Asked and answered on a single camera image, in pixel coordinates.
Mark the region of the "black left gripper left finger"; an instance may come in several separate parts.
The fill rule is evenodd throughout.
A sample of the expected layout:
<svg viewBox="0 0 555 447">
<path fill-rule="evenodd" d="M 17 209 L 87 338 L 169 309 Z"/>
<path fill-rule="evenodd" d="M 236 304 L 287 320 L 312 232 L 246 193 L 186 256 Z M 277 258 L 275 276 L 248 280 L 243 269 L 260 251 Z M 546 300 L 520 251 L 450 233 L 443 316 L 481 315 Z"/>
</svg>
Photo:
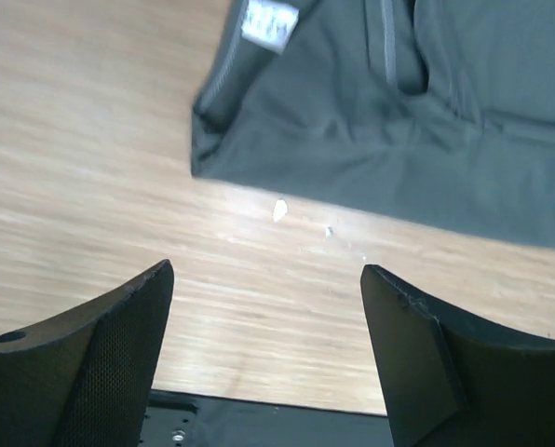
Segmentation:
<svg viewBox="0 0 555 447">
<path fill-rule="evenodd" d="M 0 446 L 136 446 L 174 287 L 163 260 L 0 335 Z"/>
</svg>

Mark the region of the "dark grey t-shirt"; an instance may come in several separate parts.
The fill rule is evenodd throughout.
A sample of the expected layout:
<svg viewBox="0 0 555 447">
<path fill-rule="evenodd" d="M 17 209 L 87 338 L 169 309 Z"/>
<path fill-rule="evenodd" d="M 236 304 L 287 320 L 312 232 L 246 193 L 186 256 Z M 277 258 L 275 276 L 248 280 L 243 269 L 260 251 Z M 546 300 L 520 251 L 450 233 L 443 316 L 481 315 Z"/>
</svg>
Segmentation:
<svg viewBox="0 0 555 447">
<path fill-rule="evenodd" d="M 236 1 L 191 171 L 555 249 L 555 1 Z"/>
</svg>

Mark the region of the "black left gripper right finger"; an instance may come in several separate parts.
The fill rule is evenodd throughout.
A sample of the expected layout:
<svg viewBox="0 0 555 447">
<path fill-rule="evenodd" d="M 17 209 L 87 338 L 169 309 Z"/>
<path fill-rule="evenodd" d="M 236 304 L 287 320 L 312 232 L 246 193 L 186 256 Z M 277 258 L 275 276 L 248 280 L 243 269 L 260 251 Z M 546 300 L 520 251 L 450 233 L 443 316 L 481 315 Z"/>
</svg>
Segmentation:
<svg viewBox="0 0 555 447">
<path fill-rule="evenodd" d="M 555 446 L 555 340 L 479 317 L 378 265 L 360 279 L 398 446 Z"/>
</svg>

